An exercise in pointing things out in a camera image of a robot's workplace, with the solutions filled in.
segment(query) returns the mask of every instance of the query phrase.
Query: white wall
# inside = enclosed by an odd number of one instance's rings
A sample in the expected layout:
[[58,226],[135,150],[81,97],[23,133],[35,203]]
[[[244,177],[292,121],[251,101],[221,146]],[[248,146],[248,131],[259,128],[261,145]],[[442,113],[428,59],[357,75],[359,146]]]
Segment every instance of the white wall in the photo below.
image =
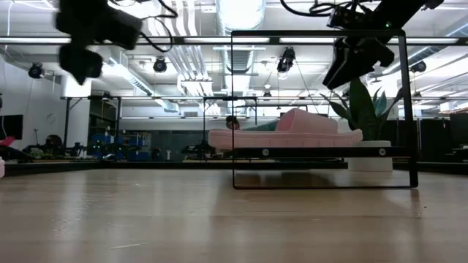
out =
[[0,56],[0,93],[3,94],[0,115],[24,115],[23,139],[12,147],[22,149],[35,145],[34,129],[38,130],[40,144],[44,144],[50,134],[63,139],[66,102],[60,100],[60,85],[56,84],[53,89],[49,80],[32,80],[28,72],[4,63]]

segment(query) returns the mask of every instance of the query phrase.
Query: spotlight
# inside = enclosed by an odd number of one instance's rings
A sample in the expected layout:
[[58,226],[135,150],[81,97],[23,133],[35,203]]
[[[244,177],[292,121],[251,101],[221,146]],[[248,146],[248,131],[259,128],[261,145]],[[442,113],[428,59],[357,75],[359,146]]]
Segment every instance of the spotlight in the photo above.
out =
[[33,63],[32,67],[28,71],[29,77],[32,77],[36,80],[40,80],[44,77],[44,69],[42,68],[42,63]]
[[424,61],[417,62],[416,64],[412,65],[409,70],[413,73],[416,72],[425,72],[427,69],[426,63]]
[[154,62],[154,66],[153,66],[153,69],[156,73],[166,72],[167,64],[165,60],[166,60],[165,57],[156,58],[156,62]]
[[264,97],[271,97],[271,92],[270,91],[265,91],[265,93],[263,94]]
[[278,73],[287,73],[293,67],[293,61],[295,60],[295,52],[293,47],[286,47],[283,55],[279,59]]

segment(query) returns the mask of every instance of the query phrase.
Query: black panel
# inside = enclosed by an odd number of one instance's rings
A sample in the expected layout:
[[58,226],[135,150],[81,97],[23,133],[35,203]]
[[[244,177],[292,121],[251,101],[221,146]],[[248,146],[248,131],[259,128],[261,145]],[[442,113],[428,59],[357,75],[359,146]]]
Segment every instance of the black panel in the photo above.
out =
[[8,136],[17,140],[23,139],[23,116],[8,115],[0,116],[0,140]]
[[421,120],[420,121],[421,161],[444,161],[447,153],[452,151],[450,137],[450,121]]
[[455,144],[468,144],[468,113],[450,114],[450,127]]
[[397,120],[387,121],[380,131],[379,140],[391,141],[392,146],[400,146],[398,142],[398,124]]

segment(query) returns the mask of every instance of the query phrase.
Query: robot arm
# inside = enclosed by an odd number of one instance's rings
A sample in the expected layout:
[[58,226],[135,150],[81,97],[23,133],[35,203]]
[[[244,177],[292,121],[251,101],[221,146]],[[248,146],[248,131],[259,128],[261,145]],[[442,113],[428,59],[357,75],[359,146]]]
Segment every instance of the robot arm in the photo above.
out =
[[[374,11],[364,13],[337,6],[330,16],[329,27],[342,30],[401,29],[421,8],[434,9],[444,0],[382,0]],[[387,67],[395,55],[385,45],[391,37],[344,37],[333,44],[333,63],[323,85],[333,90],[340,85],[374,71],[380,62]]]

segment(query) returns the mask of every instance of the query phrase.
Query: fluorescent light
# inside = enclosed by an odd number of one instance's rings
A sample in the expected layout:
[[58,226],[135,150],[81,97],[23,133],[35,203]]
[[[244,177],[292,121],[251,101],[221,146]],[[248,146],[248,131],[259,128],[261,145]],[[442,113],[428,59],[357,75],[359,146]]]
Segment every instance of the fluorescent light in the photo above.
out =
[[182,117],[151,117],[150,119],[165,119],[165,120],[176,120],[176,119],[182,119]]
[[[422,37],[408,37],[407,44],[427,44],[427,45],[435,45],[435,44],[453,44],[458,41],[458,38],[454,37],[433,37],[433,38],[422,38]],[[389,44],[398,44],[399,41],[397,38],[392,38]]]
[[[166,44],[166,45],[170,45],[170,38],[168,37],[148,37],[154,44],[158,44],[158,45],[161,45],[161,44]],[[137,41],[137,44],[148,44],[148,40],[144,39],[144,38],[140,38],[138,39]]]
[[[230,46],[224,47],[213,47],[214,51],[229,51],[231,50]],[[265,47],[233,47],[233,50],[241,50],[241,51],[265,51]]]
[[231,43],[230,37],[186,37],[185,43]]
[[173,100],[203,100],[201,96],[155,96],[155,99],[173,99]]
[[[414,110],[430,110],[430,109],[433,109],[437,106],[434,106],[434,105],[413,105],[412,108]],[[398,105],[398,108],[399,109],[404,109],[404,105]]]
[[280,43],[311,43],[311,44],[330,44],[335,41],[331,37],[281,37]]
[[121,97],[122,100],[149,100],[149,99],[153,99],[152,97],[150,96],[145,96],[145,97],[141,97],[141,96],[128,96],[128,97]]
[[261,96],[261,97],[258,97],[258,99],[260,100],[294,100],[294,99],[300,99],[300,97],[298,96],[281,96],[281,97],[265,97],[265,96]]
[[69,37],[0,37],[2,45],[63,45],[69,42]]
[[122,117],[122,120],[145,120],[149,119],[149,117]]
[[269,37],[233,37],[234,43],[268,43]]

